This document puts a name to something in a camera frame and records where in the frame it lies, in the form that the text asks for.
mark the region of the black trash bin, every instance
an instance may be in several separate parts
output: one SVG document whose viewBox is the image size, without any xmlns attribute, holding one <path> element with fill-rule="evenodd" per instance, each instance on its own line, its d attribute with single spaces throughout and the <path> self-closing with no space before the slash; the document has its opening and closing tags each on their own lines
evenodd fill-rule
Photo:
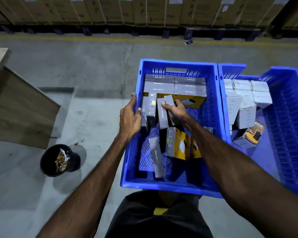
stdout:
<svg viewBox="0 0 298 238">
<path fill-rule="evenodd" d="M 67 155 L 70 156 L 69 164 L 66 169 L 62 172 L 56 172 L 56 158 L 60 153 L 60 150 L 63 149 Z M 43 174 L 49 177 L 56 177 L 64 172 L 73 172 L 80 168 L 81 165 L 81 157 L 74 153 L 70 147 L 65 144 L 56 144 L 52 147 L 48 148 L 40 161 L 40 168 Z"/>
</svg>

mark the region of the crate handle cutout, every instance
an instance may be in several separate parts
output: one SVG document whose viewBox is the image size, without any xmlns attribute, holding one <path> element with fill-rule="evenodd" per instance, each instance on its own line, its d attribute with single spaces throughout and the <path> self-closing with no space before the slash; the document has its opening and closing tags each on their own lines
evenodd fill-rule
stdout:
<svg viewBox="0 0 298 238">
<path fill-rule="evenodd" d="M 187 73 L 187 69 L 185 68 L 166 68 L 166 72 L 170 72 L 170 73 Z"/>
</svg>

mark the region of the yellow floor line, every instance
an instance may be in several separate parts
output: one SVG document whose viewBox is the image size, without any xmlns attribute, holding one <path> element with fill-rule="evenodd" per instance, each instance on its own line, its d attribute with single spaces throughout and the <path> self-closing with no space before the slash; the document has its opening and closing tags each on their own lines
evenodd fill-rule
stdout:
<svg viewBox="0 0 298 238">
<path fill-rule="evenodd" d="M 66 37 L 66 36 L 28 36 L 28 35 L 0 35 L 2 39 L 24 39 L 24 40 L 45 40 L 45 41 L 110 41 L 110 42 L 134 42 L 134 43 L 168 43 L 183 44 L 185 40 L 172 39 L 143 39 L 143 38 L 103 38 L 103 37 Z M 242 45 L 242 46 L 270 46 L 270 47 L 298 47 L 298 43 L 272 43 L 272 42 L 238 42 L 238 41 L 198 41 L 195 44 L 211 45 Z"/>
</svg>

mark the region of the gray floor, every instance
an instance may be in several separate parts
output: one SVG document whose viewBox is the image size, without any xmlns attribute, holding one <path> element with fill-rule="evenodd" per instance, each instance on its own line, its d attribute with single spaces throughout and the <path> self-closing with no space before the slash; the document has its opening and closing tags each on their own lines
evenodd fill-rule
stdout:
<svg viewBox="0 0 298 238">
<path fill-rule="evenodd" d="M 45 177 L 39 169 L 43 150 L 0 142 L 0 237 L 35 237 L 97 164 L 118 132 L 119 111 L 135 89 L 141 58 L 246 63 L 244 74 L 249 75 L 260 75 L 270 66 L 298 68 L 298 47 L 276 45 L 298 40 L 273 41 L 267 45 L 195 42 L 185 46 L 180 37 L 172 38 L 170 43 L 160 42 L 157 37 L 143 38 L 148 41 L 0 39 L 0 47 L 11 50 L 7 66 L 47 91 L 66 111 L 61 136 L 50 143 L 72 145 L 83 163 L 76 172 Z M 62 88 L 74 91 L 62 92 Z M 121 165 L 96 233 L 99 238 L 104 237 L 122 199 L 136 191 L 120 187 Z M 215 238 L 262 237 L 223 199 L 202 197 L 199 209 Z"/>
</svg>

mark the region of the blue plastic crate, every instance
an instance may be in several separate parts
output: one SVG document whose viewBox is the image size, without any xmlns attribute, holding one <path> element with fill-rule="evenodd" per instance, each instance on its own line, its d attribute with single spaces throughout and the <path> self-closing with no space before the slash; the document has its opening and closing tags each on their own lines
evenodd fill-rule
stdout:
<svg viewBox="0 0 298 238">
<path fill-rule="evenodd" d="M 220 63 L 220 88 L 227 143 L 251 157 L 271 176 L 298 194 L 298 70 L 272 67 L 261 77 L 240 75 L 245 64 Z M 273 104 L 259 110 L 256 118 L 266 124 L 258 146 L 241 149 L 229 132 L 224 78 L 266 81 Z"/>
<path fill-rule="evenodd" d="M 157 59 L 141 59 L 136 87 L 137 103 L 141 106 L 145 74 L 162 74 L 205 78 L 207 98 L 199 109 L 188 108 L 188 113 L 202 126 L 212 127 L 213 133 L 226 140 L 217 64 L 203 62 L 180 62 Z M 128 188 L 142 188 L 184 192 L 197 195 L 222 197 L 202 159 L 179 160 L 163 154 L 166 176 L 154 177 L 148 139 L 159 137 L 159 126 L 150 134 L 139 133 L 127 146 L 120 185 Z"/>
</svg>

